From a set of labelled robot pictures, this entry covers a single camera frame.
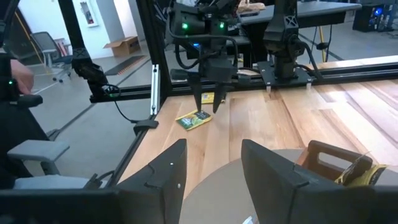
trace white wall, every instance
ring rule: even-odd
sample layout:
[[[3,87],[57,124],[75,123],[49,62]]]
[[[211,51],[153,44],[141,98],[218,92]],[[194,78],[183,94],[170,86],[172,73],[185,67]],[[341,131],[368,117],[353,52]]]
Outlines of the white wall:
[[[79,21],[81,34],[91,58],[113,56],[111,49],[103,49],[109,42],[100,11],[95,0],[90,0],[95,19],[99,26],[87,27],[80,10],[80,0],[73,0]],[[53,39],[64,38],[69,43],[68,33],[57,0],[21,0],[19,9],[25,17],[32,32],[47,31]]]
[[[114,42],[124,38],[124,32],[119,20],[116,6],[112,0],[97,0],[109,41]]]
[[[137,36],[136,25],[132,18],[129,0],[114,0],[114,5],[119,15],[119,20],[123,28],[124,36]]]
[[[141,17],[139,15],[137,1],[136,0],[128,0],[130,11],[132,14],[132,18],[134,19],[134,23],[136,25],[136,32],[139,40],[145,40],[144,28],[142,26]]]

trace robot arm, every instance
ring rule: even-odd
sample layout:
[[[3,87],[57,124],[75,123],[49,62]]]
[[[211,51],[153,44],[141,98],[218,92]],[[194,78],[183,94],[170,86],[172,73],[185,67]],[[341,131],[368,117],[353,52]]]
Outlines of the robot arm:
[[[58,0],[73,49],[72,68],[87,80],[92,98],[106,98],[117,91],[110,85],[99,65],[93,63],[83,41],[73,1]]]
[[[232,82],[233,75],[238,71],[238,46],[233,38],[227,36],[227,15],[233,13],[235,5],[235,0],[219,0],[209,6],[197,7],[175,2],[169,9],[165,33],[168,42],[176,45],[178,64],[184,69],[198,65],[198,72],[178,71],[179,74],[186,74],[198,110],[201,110],[202,80],[216,83],[213,102],[215,113],[227,92],[228,85]],[[233,64],[227,58],[225,49],[227,40],[232,41],[235,48]],[[179,45],[188,44],[196,45],[195,51],[199,51],[199,57],[190,66],[182,63],[178,51]]]
[[[275,4],[274,17],[268,24],[263,38],[264,45],[275,56],[275,63],[272,68],[274,70],[272,76],[274,77],[271,78],[271,83],[299,83],[300,80],[308,80],[307,78],[302,78],[304,76],[308,77],[301,69],[303,66],[296,64],[297,57],[304,54],[304,50],[307,50],[315,71],[308,72],[313,73],[318,80],[322,79],[312,57],[310,47],[299,39],[297,19],[297,0],[279,0]]]

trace hand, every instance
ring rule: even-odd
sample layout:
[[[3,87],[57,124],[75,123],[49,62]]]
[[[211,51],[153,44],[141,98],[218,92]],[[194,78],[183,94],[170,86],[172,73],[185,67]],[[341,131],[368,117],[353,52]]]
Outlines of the hand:
[[[19,91],[24,95],[29,95],[33,88],[33,72],[18,60],[11,60],[12,77],[18,81]]]

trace black cable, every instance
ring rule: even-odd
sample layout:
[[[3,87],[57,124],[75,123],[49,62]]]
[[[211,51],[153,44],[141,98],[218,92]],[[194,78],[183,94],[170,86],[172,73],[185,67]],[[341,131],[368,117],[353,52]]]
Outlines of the black cable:
[[[136,124],[136,123],[139,122],[139,120],[129,119],[126,115],[124,115],[124,113],[123,113],[123,112],[120,110],[120,108],[119,108],[118,102],[115,101],[114,104],[116,105],[116,108],[118,109],[120,115],[121,115],[124,119],[130,121],[130,123],[132,123],[132,124]]]
[[[111,96],[111,95],[109,95],[109,93],[106,91],[105,93],[106,93],[108,96],[110,96],[110,97],[118,97],[118,96],[120,96],[120,95],[122,94],[121,89],[120,89],[117,85],[112,85],[112,84],[109,84],[109,83],[103,84],[103,85],[104,85],[104,86],[109,86],[109,87],[112,87],[112,88],[118,90],[119,93],[118,93],[117,96]],[[129,119],[126,115],[124,115],[124,113],[120,110],[119,105],[118,105],[118,103],[117,103],[116,101],[114,101],[114,104],[116,105],[116,108],[118,109],[120,115],[121,115],[124,119],[128,120],[128,121],[129,121],[130,123],[132,123],[132,124],[136,124],[136,123],[139,122],[139,120]]]
[[[330,48],[330,43],[331,43],[331,33],[333,30],[333,25],[330,25],[330,34],[329,34],[329,42],[328,42],[328,48],[326,49],[326,59],[325,62],[328,62],[329,60],[329,48]]]
[[[313,46],[315,45],[315,38],[317,37],[318,27],[315,27],[315,33],[313,34],[312,45],[311,45],[311,52],[313,50]]]
[[[260,74],[260,70],[255,68],[240,67],[238,68],[238,70],[247,70],[247,71],[257,72],[258,74]]]
[[[110,178],[112,178],[113,175],[114,175],[114,170],[109,171],[109,172],[106,172],[106,173],[104,173],[103,175],[97,177],[96,179],[99,180],[99,181],[101,181],[101,180],[103,180],[105,177],[107,177],[107,176],[109,176],[109,175],[111,175]]]
[[[308,67],[308,66],[305,66],[305,65],[301,65],[301,64],[296,64],[294,67],[296,67],[296,68],[303,68],[304,70],[306,70],[308,73],[310,73],[312,76],[316,76],[315,74],[314,74],[314,72],[313,72],[313,70],[310,68],[310,67]]]
[[[318,81],[322,81],[323,77],[322,77],[321,73],[319,72],[319,69],[317,67],[317,63],[315,63],[315,59],[313,58],[310,46],[306,42],[301,41],[299,39],[295,39],[295,42],[298,43],[298,44],[301,44],[302,46],[305,47],[305,49],[307,50],[308,56],[310,57],[313,69],[315,71],[314,75],[318,79]]]
[[[174,45],[174,52],[175,52],[175,58],[177,59],[177,63],[180,67],[182,67],[183,69],[191,69],[193,67],[195,67],[197,64],[199,64],[203,59],[208,58],[212,55],[217,54],[217,52],[213,52],[211,54],[206,54],[204,56],[200,56],[198,59],[196,59],[191,65],[185,65],[182,60],[181,60],[181,56],[180,56],[180,46],[178,44]]]
[[[233,39],[232,37],[229,36],[225,36],[225,35],[209,35],[209,34],[200,34],[200,35],[194,35],[193,37],[187,36],[187,35],[175,35],[173,34],[172,30],[171,30],[171,11],[169,12],[169,22],[167,23],[167,30],[169,32],[169,34],[174,38],[174,39],[181,39],[181,40],[190,40],[190,39],[195,39],[195,40],[200,40],[200,39],[204,39],[204,40],[208,40],[208,39],[225,39],[225,40],[229,40],[232,42],[232,44],[234,45],[234,62],[233,65],[235,67],[238,66],[238,44],[236,43],[236,40]]]

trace wooden table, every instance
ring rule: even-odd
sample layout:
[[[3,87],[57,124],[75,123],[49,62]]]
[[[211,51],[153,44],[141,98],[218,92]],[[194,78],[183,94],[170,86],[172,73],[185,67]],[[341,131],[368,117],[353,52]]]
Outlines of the wooden table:
[[[398,62],[398,56],[319,65],[320,69]],[[241,142],[269,149],[303,149],[318,140],[398,166],[398,80],[320,85],[267,93],[228,93],[214,118],[191,131],[175,119],[196,109],[193,96],[168,97],[120,181],[153,160],[176,140],[188,143],[185,197],[204,178],[240,158]],[[211,113],[212,105],[203,105]]]

